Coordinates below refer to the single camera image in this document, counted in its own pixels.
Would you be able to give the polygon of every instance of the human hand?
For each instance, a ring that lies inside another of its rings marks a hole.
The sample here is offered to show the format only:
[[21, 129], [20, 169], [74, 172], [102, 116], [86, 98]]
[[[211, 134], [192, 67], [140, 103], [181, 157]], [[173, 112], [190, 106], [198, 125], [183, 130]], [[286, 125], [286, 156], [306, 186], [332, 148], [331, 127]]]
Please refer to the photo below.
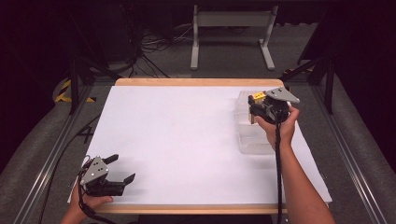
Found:
[[[298, 118], [298, 115], [300, 111], [293, 107], [289, 107], [289, 117], [285, 121], [282, 122], [282, 125], [280, 127], [280, 145], [281, 147], [290, 147], [291, 146], [291, 139], [294, 135], [294, 130], [295, 130], [295, 121]], [[267, 134], [267, 139], [268, 142], [271, 144], [272, 148], [275, 148], [275, 142], [276, 142], [276, 126], [274, 124], [268, 123], [263, 119], [262, 117], [255, 117], [257, 122], [259, 123], [260, 127], [262, 127], [266, 134]]]
[[[82, 222], [87, 216], [81, 210], [78, 205], [79, 197], [78, 197], [78, 184], [76, 184], [73, 188], [69, 208], [67, 209], [64, 218], [62, 219], [62, 224], [71, 224], [71, 223], [80, 223]], [[94, 209], [99, 205], [104, 203], [112, 203], [113, 198], [111, 196], [104, 196], [104, 197], [92, 197], [87, 194], [82, 196], [82, 201], [87, 204], [90, 208]]]

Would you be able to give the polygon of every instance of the white paper sheet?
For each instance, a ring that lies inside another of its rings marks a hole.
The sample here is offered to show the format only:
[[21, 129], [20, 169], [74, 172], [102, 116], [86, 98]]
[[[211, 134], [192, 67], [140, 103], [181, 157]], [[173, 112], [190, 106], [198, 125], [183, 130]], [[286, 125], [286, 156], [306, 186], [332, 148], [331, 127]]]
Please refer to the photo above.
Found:
[[[239, 151], [233, 112], [240, 91], [271, 89], [112, 87], [87, 154], [120, 155], [108, 165], [109, 180], [136, 173], [114, 204], [275, 204], [275, 155]], [[292, 144], [323, 200], [331, 202], [298, 126]]]

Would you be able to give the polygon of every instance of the human arm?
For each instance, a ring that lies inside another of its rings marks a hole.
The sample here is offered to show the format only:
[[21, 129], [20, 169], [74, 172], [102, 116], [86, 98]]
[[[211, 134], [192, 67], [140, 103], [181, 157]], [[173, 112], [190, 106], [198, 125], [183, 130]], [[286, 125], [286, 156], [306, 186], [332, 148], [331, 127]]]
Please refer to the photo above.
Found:
[[[306, 176], [291, 147], [298, 115], [299, 110], [291, 106], [290, 116], [280, 127], [280, 160], [290, 221], [293, 224], [335, 223], [327, 204]], [[276, 126], [260, 117], [256, 117], [256, 120], [265, 130], [269, 143], [275, 147]]]
[[[78, 205], [78, 184], [76, 184], [73, 188], [69, 208], [67, 209], [64, 217], [61, 221], [62, 224], [78, 224], [81, 223], [87, 216], [82, 212]], [[90, 208], [94, 209], [95, 207], [103, 204], [103, 203], [112, 203], [113, 198], [110, 196], [105, 197], [92, 197], [84, 194], [82, 196], [82, 200], [85, 204], [87, 204]]]

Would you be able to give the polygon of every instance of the white stand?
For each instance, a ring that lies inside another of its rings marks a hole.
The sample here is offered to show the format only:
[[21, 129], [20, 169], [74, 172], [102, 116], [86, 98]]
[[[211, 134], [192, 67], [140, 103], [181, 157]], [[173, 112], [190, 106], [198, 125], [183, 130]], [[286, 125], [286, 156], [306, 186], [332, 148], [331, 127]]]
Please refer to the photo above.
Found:
[[191, 70], [198, 69], [198, 54], [199, 54], [199, 26], [265, 26], [266, 34], [264, 39], [260, 39], [260, 47], [262, 48], [262, 55], [269, 70], [274, 70], [274, 62], [268, 50], [268, 41], [271, 36], [272, 29], [276, 18], [277, 7], [273, 7], [272, 11], [200, 11], [198, 6], [194, 6], [193, 15], [193, 31], [194, 41], [192, 44], [191, 54]]

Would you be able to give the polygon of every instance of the clear plastic container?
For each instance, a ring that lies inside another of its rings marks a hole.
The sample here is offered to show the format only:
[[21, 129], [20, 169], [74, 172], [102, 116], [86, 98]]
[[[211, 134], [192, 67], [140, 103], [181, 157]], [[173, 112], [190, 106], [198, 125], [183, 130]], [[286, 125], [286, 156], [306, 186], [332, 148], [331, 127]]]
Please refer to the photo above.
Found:
[[235, 101], [235, 118], [238, 126], [239, 150], [244, 154], [275, 154], [265, 137], [265, 131], [257, 124], [251, 124], [248, 113], [248, 96], [256, 91], [241, 91]]

